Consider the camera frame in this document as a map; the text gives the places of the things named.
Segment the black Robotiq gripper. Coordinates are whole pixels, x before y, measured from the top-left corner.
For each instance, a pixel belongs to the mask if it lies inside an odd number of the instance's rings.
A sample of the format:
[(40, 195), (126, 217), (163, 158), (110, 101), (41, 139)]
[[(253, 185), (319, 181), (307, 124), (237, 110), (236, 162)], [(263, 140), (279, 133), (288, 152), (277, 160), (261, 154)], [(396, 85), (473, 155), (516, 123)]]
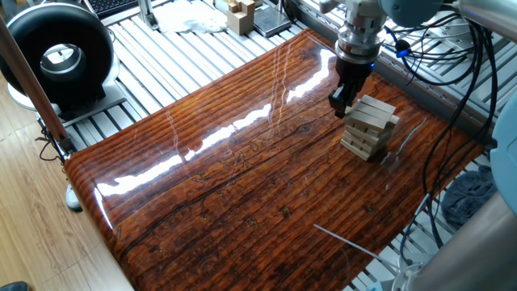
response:
[(337, 58), (335, 69), (339, 76), (339, 86), (328, 96), (336, 117), (342, 119), (346, 115), (346, 107), (352, 105), (360, 91), (359, 86), (362, 86), (370, 76), (372, 68), (372, 62), (356, 64), (340, 57)]

